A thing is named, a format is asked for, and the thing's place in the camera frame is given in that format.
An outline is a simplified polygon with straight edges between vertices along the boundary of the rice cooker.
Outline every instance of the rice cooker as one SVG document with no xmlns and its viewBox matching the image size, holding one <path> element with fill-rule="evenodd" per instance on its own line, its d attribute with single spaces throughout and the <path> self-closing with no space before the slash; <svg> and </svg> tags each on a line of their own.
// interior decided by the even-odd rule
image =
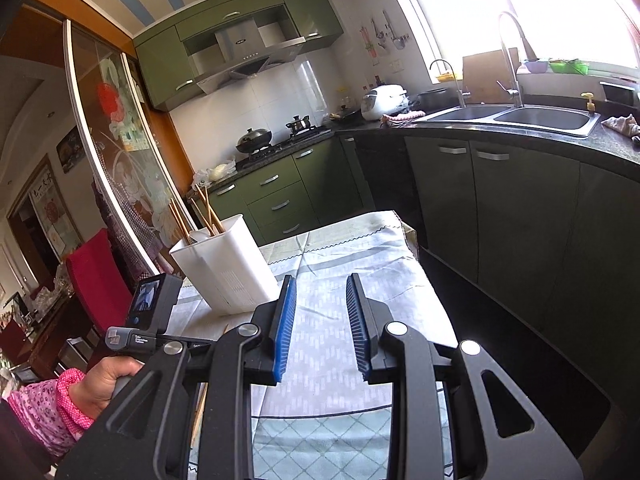
<svg viewBox="0 0 640 480">
<path fill-rule="evenodd" d="M 360 110 L 366 121 L 378 121 L 383 115 L 397 114 L 408 105 L 404 88 L 400 85 L 382 85 L 370 90 L 362 98 Z"/>
</svg>

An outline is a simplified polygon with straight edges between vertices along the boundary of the cutting board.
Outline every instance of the cutting board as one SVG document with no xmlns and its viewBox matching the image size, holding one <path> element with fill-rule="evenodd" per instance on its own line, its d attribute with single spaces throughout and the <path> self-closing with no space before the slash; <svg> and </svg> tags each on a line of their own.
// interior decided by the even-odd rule
<svg viewBox="0 0 640 480">
<path fill-rule="evenodd" d="M 513 68 L 517 72 L 520 66 L 518 49 L 510 48 L 509 54 L 513 61 Z M 471 92 L 471 96 L 466 100 L 467 103 L 511 103 L 507 92 L 496 83 L 500 81 L 505 88 L 511 88 L 510 69 L 501 50 L 464 56 L 462 77 L 465 89 Z"/>
</svg>

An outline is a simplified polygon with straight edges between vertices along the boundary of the screw head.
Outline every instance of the screw head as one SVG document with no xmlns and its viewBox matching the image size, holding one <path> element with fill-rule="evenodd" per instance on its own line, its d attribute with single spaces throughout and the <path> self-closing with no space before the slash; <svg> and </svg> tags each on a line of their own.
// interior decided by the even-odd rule
<svg viewBox="0 0 640 480">
<path fill-rule="evenodd" d="M 179 341 L 169 341 L 162 349 L 167 355 L 176 355 L 182 352 L 182 343 Z"/>
<path fill-rule="evenodd" d="M 480 353 L 480 345 L 471 339 L 466 339 L 460 343 L 460 349 L 468 355 L 478 355 Z"/>
<path fill-rule="evenodd" d="M 386 331 L 393 335 L 404 335 L 406 334 L 407 327 L 404 323 L 392 321 L 386 326 Z"/>
<path fill-rule="evenodd" d="M 244 323 L 238 327 L 238 333 L 242 337 L 251 337 L 252 335 L 256 335 L 258 333 L 258 327 L 253 323 Z"/>
</svg>

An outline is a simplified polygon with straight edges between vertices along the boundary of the purple bowl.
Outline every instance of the purple bowl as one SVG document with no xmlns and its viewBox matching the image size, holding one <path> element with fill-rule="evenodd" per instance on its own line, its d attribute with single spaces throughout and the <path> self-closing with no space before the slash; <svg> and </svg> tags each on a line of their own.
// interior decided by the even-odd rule
<svg viewBox="0 0 640 480">
<path fill-rule="evenodd" d="M 549 68 L 548 61 L 525 61 L 524 66 L 532 74 L 543 74 Z"/>
</svg>

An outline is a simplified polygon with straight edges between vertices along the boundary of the stainless steel sink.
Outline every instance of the stainless steel sink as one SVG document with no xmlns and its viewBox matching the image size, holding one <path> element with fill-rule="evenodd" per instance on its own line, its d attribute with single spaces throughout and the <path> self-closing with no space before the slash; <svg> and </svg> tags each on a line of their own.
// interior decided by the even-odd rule
<svg viewBox="0 0 640 480">
<path fill-rule="evenodd" d="M 499 123 L 533 124 L 559 130 L 579 130 L 589 122 L 589 116 L 558 108 L 516 108 L 494 118 Z"/>
<path fill-rule="evenodd" d="M 532 128 L 556 134 L 587 137 L 596 125 L 599 114 L 590 116 L 581 110 L 548 106 L 469 105 L 431 114 L 417 122 L 434 123 L 433 127 L 448 124 L 484 124 Z"/>
<path fill-rule="evenodd" d="M 509 105 L 467 105 L 465 108 L 454 108 L 438 114 L 431 121 L 469 121 L 472 119 L 482 119 L 498 112 L 511 110 Z"/>
</svg>

